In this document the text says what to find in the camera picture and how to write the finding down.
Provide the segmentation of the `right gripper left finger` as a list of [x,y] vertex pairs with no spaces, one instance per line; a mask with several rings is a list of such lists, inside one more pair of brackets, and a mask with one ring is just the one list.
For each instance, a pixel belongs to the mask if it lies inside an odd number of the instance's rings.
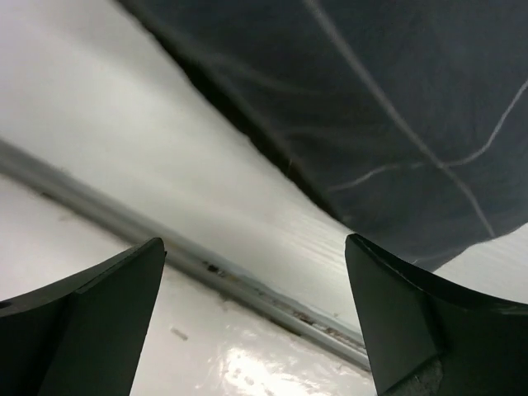
[[152,238],[2,301],[1,393],[130,394],[165,257]]

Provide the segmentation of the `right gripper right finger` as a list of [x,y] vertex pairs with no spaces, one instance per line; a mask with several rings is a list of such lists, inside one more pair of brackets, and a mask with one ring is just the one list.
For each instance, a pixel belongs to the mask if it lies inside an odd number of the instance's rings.
[[361,237],[346,266],[379,395],[527,393],[527,306],[457,285]]

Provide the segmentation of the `dark grey checked pillowcase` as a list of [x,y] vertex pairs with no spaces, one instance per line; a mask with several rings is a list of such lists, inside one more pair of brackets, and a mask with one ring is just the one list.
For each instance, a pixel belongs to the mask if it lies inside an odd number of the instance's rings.
[[404,261],[526,224],[526,2],[123,7],[311,201]]

